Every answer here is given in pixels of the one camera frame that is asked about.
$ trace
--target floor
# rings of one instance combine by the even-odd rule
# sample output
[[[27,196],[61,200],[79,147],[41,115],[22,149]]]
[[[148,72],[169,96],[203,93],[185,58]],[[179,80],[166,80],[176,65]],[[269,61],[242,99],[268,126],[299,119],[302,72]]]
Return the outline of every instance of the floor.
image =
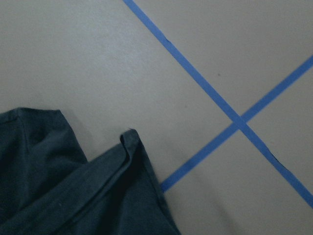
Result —
[[[60,109],[89,160],[136,129],[183,235],[311,235],[312,12],[307,0],[3,0],[0,112]]]

